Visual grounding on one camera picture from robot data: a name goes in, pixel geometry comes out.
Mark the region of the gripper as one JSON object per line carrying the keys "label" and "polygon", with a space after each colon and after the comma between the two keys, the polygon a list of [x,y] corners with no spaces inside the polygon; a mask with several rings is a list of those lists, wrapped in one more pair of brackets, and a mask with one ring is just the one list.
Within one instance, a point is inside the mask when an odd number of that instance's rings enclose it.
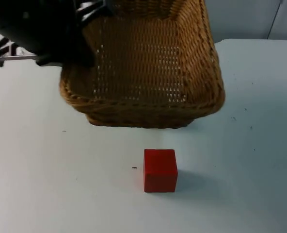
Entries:
{"label": "gripper", "polygon": [[84,29],[79,32],[56,18],[37,19],[29,14],[0,16],[0,34],[0,67],[12,60],[34,60],[39,66],[70,62],[95,65]]}

